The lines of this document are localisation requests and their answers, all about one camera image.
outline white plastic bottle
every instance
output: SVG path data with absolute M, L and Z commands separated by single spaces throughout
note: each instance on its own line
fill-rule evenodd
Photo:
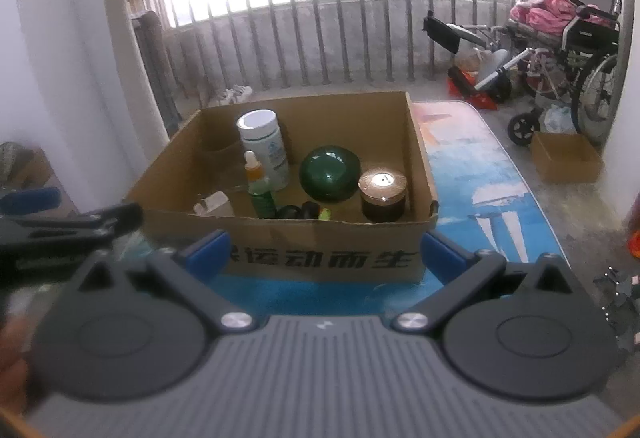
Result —
M 278 118 L 271 110 L 254 110 L 245 113 L 236 123 L 245 151 L 252 151 L 258 158 L 274 191 L 287 187 L 289 162 L 282 143 Z

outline blue printed mat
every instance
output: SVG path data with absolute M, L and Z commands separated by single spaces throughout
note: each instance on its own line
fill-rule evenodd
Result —
M 494 249 L 510 261 L 562 254 L 529 187 L 474 108 L 459 101 L 413 107 L 438 192 L 441 233 L 470 251 Z M 255 315 L 392 317 L 442 284 L 427 271 L 419 284 L 301 283 L 220 274 L 210 287 Z

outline white logo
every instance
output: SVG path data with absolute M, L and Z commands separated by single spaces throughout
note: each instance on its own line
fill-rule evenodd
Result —
M 333 326 L 333 325 L 334 324 L 331 321 L 322 321 L 321 323 L 318 323 L 316 326 L 321 330 L 326 330 L 327 328 L 329 328 L 329 326 Z

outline human hand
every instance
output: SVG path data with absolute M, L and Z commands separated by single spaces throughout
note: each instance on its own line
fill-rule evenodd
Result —
M 27 335 L 27 321 L 9 319 L 0 329 L 0 406 L 20 414 L 26 407 L 27 363 L 21 350 Z

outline pink blanket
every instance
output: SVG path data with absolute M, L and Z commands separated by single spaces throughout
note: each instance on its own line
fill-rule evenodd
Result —
M 511 9 L 512 20 L 529 25 L 539 32 L 560 36 L 575 18 L 576 6 L 570 0 L 521 0 Z M 609 20 L 590 16 L 588 22 L 612 27 Z

